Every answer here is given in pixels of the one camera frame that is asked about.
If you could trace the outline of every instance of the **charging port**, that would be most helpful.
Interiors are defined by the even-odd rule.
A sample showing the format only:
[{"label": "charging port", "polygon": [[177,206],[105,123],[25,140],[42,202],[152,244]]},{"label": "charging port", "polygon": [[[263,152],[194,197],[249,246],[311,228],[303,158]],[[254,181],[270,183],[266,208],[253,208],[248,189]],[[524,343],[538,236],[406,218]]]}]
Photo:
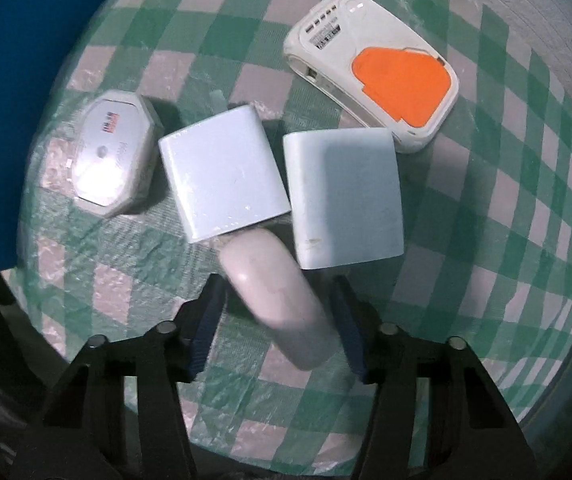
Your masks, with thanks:
[{"label": "charging port", "polygon": [[308,67],[306,69],[306,79],[310,79],[312,82],[315,82],[315,79],[317,79],[317,71]]}]

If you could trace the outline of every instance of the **orange panel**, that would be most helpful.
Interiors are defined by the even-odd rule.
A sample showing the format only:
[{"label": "orange panel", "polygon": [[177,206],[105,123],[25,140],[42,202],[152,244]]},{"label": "orange panel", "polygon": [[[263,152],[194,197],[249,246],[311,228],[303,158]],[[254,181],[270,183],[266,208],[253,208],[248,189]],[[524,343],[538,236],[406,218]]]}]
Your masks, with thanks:
[{"label": "orange panel", "polygon": [[450,75],[437,59],[423,52],[365,48],[352,62],[363,92],[394,120],[424,126],[450,88]]}]

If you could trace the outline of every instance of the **green checkered tablecloth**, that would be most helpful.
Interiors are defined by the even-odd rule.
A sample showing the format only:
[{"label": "green checkered tablecloth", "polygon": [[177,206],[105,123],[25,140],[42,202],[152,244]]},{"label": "green checkered tablecloth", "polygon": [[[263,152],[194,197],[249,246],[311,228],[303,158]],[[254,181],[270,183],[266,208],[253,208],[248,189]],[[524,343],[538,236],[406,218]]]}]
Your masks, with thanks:
[{"label": "green checkered tablecloth", "polygon": [[[93,19],[36,136],[10,277],[68,359],[90,335],[140,335],[170,318],[220,270],[213,248],[187,243],[160,165],[131,215],[102,220],[73,204],[79,110],[107,89],[137,91],[170,132],[209,117],[220,90],[255,105],[284,174],[284,134],[351,124],[282,59],[286,33],[318,1],[109,0]],[[398,157],[404,256],[342,272],[384,320],[466,338],[521,419],[572,343],[572,96],[487,7],[375,1],[448,59],[460,97],[432,144]],[[180,396],[195,443],[309,474],[351,469],[372,402],[341,351],[296,370],[235,298]]]}]

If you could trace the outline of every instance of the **white soap bar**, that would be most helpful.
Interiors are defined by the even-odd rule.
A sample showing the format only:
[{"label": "white soap bar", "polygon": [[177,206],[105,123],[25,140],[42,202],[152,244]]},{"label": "white soap bar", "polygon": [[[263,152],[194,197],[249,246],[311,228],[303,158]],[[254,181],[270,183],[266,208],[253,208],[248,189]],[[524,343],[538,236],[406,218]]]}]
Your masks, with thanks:
[{"label": "white soap bar", "polygon": [[335,351],[335,330],[321,302],[282,242],[265,229],[233,238],[220,263],[237,293],[275,345],[301,370],[311,370]]},{"label": "white soap bar", "polygon": [[284,137],[297,258],[320,269],[404,252],[395,144],[386,128]]},{"label": "white soap bar", "polygon": [[159,149],[189,241],[290,211],[255,108],[241,106],[165,136]]}]

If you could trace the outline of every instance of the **white power bank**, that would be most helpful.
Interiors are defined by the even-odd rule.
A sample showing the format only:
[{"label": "white power bank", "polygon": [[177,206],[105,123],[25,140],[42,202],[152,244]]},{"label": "white power bank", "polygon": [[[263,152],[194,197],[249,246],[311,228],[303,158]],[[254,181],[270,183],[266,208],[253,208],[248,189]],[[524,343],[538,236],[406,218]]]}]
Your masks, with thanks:
[{"label": "white power bank", "polygon": [[290,211],[255,108],[246,105],[165,136],[159,151],[191,243]]},{"label": "white power bank", "polygon": [[387,128],[284,137],[297,259],[336,267],[404,252],[395,143]]}]

